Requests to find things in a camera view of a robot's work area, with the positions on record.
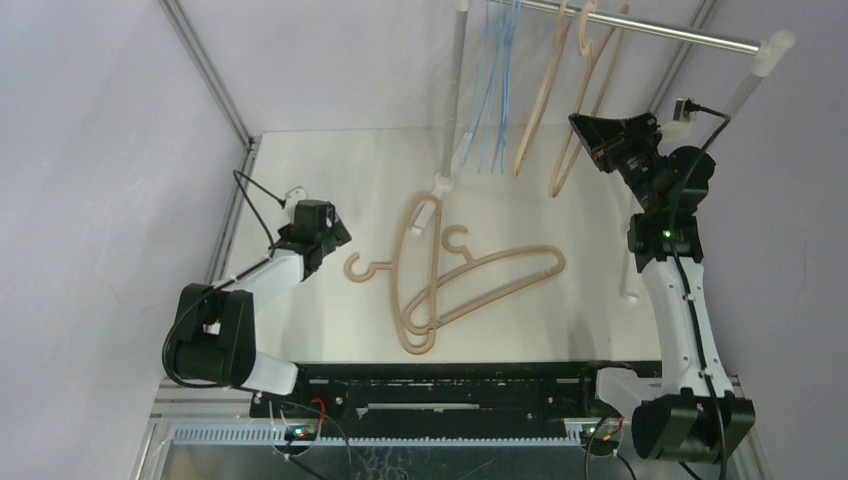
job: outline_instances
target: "white enclosure panel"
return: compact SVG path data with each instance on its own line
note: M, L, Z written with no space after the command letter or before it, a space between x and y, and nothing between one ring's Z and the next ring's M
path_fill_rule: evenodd
M0 26L0 477L128 478L241 147L155 1Z
M454 0L183 3L254 134L428 127L446 122ZM598 8L618 11L623 3L602 0ZM636 17L683 25L690 21L698 3L630 2L631 14ZM485 8L482 0L471 2L460 125L468 124L470 117ZM496 3L490 5L492 11L496 8ZM556 15L528 9L521 12L513 47L513 124L524 124L530 116L555 25ZM606 29L591 25L587 35L598 38ZM546 124L565 123L574 108L586 63L577 55L576 30L575 23L544 118ZM642 113L675 45L672 40L628 33L605 111L610 115ZM610 45L607 60L612 50ZM602 73L597 73L596 85L601 83ZM593 99L588 97L587 105ZM493 110L494 121L499 110Z
M444 204L442 228L464 224L460 240L479 258L534 244L552 244L566 257L554 277L490 304L438 330L435 347L410 355L397 339L389 303L388 272L357 284L343 274L345 260L362 254L388 261L412 198L432 188L437 132L431 129L269 133L262 138L253 177L277 193L298 185L311 198L333 202L353 240L327 257L306 282L282 292L257 313L259 349L294 361L514 362L659 359L656 324L647 295L630 303L619 294L625 242L611 179L582 157L562 195L547 197L550 160L562 127L543 127L518 179L458 171ZM523 127L512 128L510 140ZM286 222L275 202L250 190L276 230ZM433 226L409 235L401 269L402 308L426 285ZM242 209L228 265L230 274L252 265L267 249L257 220ZM443 251L440 271L461 264ZM552 259L507 260L481 267L443 287L442 313L498 286L554 264ZM426 321L426 306L417 316Z
M845 478L848 3L724 2L713 25L798 43L725 133L699 214L710 320L775 478ZM718 106L750 63L698 49L678 95Z

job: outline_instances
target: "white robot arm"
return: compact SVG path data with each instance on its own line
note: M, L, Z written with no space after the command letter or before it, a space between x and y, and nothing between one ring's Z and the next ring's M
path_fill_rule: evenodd
M675 120L695 111L725 122L703 147L668 156L657 146L669 129L651 113L624 120L574 114L569 121L598 169L619 172L645 212L631 218L627 243L651 296L662 356L659 388L632 370L608 367L598 371L597 396L632 420L642 458L713 463L733 452L755 414L750 400L734 396L716 351L695 220L715 170L706 150L730 117L681 100Z
M292 223L253 266L213 285L191 284L162 348L162 365L179 385L231 386L288 395L298 367L256 351L254 312L281 290L306 280L323 258L350 241L329 202L301 200ZM190 383L199 379L211 383Z

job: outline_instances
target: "hanger hook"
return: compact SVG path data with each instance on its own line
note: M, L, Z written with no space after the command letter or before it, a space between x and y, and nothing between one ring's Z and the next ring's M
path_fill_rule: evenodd
M589 0L583 9L580 10L580 20L577 23L577 51L583 58L593 58L592 55L592 40L586 41L586 22L589 21L589 14L597 10L598 4L595 0Z

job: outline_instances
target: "clothes hanger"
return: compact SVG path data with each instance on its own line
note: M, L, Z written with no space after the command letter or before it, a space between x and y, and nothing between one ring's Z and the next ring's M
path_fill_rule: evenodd
M539 129L542 117L545 115L545 108L548 106L554 80L556 80L559 64L562 61L562 52L565 49L565 41L568 39L568 30L571 28L571 19L567 19L565 16L566 7L567 4L565 1L560 3L559 13L557 14L556 34L554 35L551 54L548 57L548 66L545 67L545 76L542 77L542 86L539 88L539 94L536 96L536 104L533 106L533 112L530 114L530 120L527 122L527 128L524 129L524 137L518 145L518 153L515 155L515 161L512 164L512 174L516 177L521 172L521 166L524 164L527 150L530 144L533 143L533 139L536 137L536 131Z
M433 232L433 242L432 242L432 254L430 257L430 284L425 287L403 310L400 308L400 285L399 285L399 271L400 271L400 256L403 251L403 242L406 237L406 231L409 230L409 226L411 222L414 221L414 215L418 211L418 209L428 203L432 202L435 207L435 211L433 215L436 218L436 227ZM361 283L371 279L374 274L381 270L389 271L389 295L392 303L392 316L394 317L395 328L397 330L398 339L400 340L401 346L412 354L422 354L429 351L433 348L433 345L436 342L436 329L442 327L450 322L453 322L479 308L482 308L486 305L489 305L496 300L504 298L512 293L515 293L519 290L527 288L531 285L535 285L543 280L551 278L565 269L565 256L562 252L556 247L550 245L534 245L527 247L519 247L513 248L509 250L504 250L502 252L496 252L485 257L475 259L471 252L468 250L468 247L465 245L453 245L450 243L450 236L455 233L467 233L468 228L464 225L451 225L444 230L441 234L442 246L444 246L445 250L448 252L462 255L465 259L465 265L457 267L442 276L438 275L438 265L439 265L439 256L440 256L440 247L439 247L439 232L441 230L441 213L442 213L442 202L441 200L432 195L432 194L421 194L415 197L407 211L407 220L404 225L401 226L400 231L396 237L394 252L392 253L392 260L390 262L371 262L368 265L365 273L357 274L353 272L353 264L359 260L359 253L354 253L351 255L344 265L344 273L347 278L353 282ZM528 255L538 255L538 254L551 254L556 258L557 263L553 267L547 268L541 272L537 272L531 275L527 275L523 278L520 278L514 282L510 282L502 287L499 287L495 290L492 290L482 297L475 298L474 300L462 305L460 307L455 308L454 310L448 312L445 317L439 318L438 313L438 294L439 288L448 285L452 280L459 278L462 275L465 275L478 267L482 267L484 265L488 265L492 262L503 260L507 258L515 258L520 256L528 256ZM418 308L425 300L428 301L429 307L429 321L427 325L420 326L416 325L412 322L412 313ZM424 336L426 337L422 343L414 344L409 340L409 334Z
M577 25L577 47L578 52L581 57L586 58L586 72L583 75L583 84L580 86L580 91L577 94L577 105L574 108L575 112L580 112L580 108L583 106L583 100L586 98L586 90L589 87L589 82L592 80L592 74L595 72L595 67L598 65L598 60L601 55L603 55L604 50L606 50L607 45L609 44L610 39L612 38L612 34L615 31L614 27L611 27L607 33L604 35L604 38L601 42L601 47L597 52L594 51L594 45L592 40L588 42L585 39L586 32L586 22L588 21L589 14L594 12L596 8L595 0L589 0L586 3L586 6L583 7L583 10L580 12L580 19ZM630 6L624 4L619 10L622 14L627 14L630 11ZM598 93L598 97L595 99L595 105L592 107L592 116L598 114L598 111L601 108L601 104L604 101L604 97L607 94L607 90L609 89L610 80L612 79L612 75L618 66L618 59L621 56L621 47L624 39L624 30L620 30L618 33L618 40L616 42L615 52L613 53L612 61L610 62L610 66L607 69L607 74L604 77L604 82L601 85L601 90ZM581 146L578 144L574 147L574 150L571 153L571 158L568 161L568 166L565 169L565 173L560 176L560 171L562 170L562 164L565 161L565 156L568 154L568 147L571 145L571 139L574 137L574 129L571 128L571 125L568 126L568 134L566 135L565 141L562 144L562 148L560 149L559 156L557 157L556 164L554 165L554 171L551 173L551 179L548 183L548 195L551 197L556 197L559 195L559 192L562 191L563 185L565 185L565 181L568 180L569 175L571 175L571 170L574 168L574 165L577 161L577 157L580 155L580 152L583 151Z

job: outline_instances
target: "white wall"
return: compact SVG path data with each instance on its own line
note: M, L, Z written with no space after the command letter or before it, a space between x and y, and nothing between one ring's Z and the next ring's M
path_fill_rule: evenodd
M844 478L848 461L848 4L724 2L723 32L798 43L722 134L700 223L725 365L754 399L776 478ZM700 49L679 95L719 108L744 56Z
M0 32L0 477L127 478L240 146L154 0Z
M256 132L433 127L447 120L454 0L183 3L245 122ZM699 1L604 0L600 9L618 11L624 3L634 16L685 24ZM483 0L471 2L460 125L470 117L484 11ZM523 125L530 116L555 25L555 15L521 13L513 48L512 124ZM598 38L606 28L590 25L587 35ZM583 79L586 62L577 55L576 33L575 24L543 120L549 125L567 122ZM665 39L628 34L607 110L626 115L646 108L673 48ZM606 60L613 45L607 50ZM596 74L596 84L602 73ZM586 104L594 98L589 96ZM499 110L493 110L494 120Z

